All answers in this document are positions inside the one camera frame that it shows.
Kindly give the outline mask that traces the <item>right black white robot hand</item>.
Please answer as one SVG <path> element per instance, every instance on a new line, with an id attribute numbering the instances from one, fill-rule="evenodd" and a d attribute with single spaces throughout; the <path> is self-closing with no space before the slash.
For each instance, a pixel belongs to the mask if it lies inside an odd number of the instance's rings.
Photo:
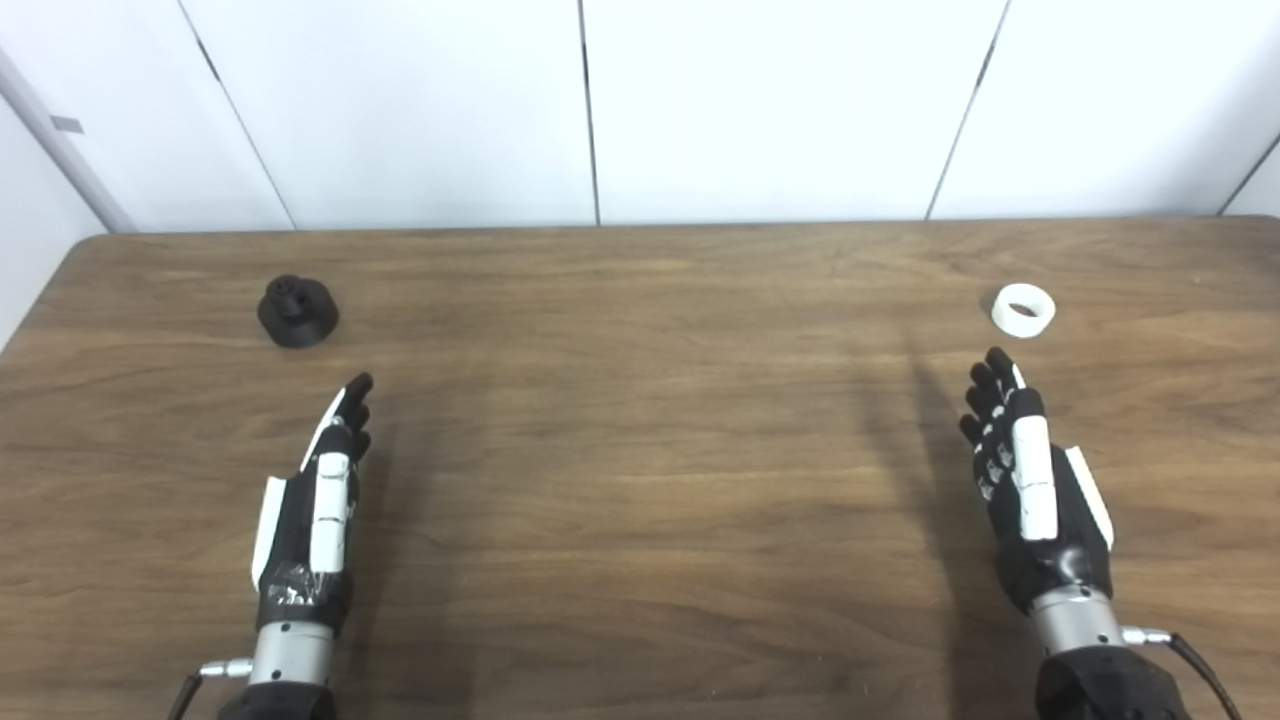
<path id="1" fill-rule="evenodd" d="M 1114 597 L 1108 511 L 1076 450 L 1050 437 L 1041 392 L 1001 347 L 970 369 L 968 414 L 975 487 L 995 533 L 995 574 L 1014 606 L 1083 588 Z"/>

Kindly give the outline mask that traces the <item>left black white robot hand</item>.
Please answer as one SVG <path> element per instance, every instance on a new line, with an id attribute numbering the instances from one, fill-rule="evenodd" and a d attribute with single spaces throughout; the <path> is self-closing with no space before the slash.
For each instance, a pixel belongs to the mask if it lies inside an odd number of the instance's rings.
<path id="1" fill-rule="evenodd" d="M 374 378 L 356 375 L 321 415 L 297 470 L 266 480 L 251 579 L 256 629 L 314 623 L 340 634 L 353 603 L 347 544 L 360 501 L 360 464 L 371 446 L 366 398 Z"/>

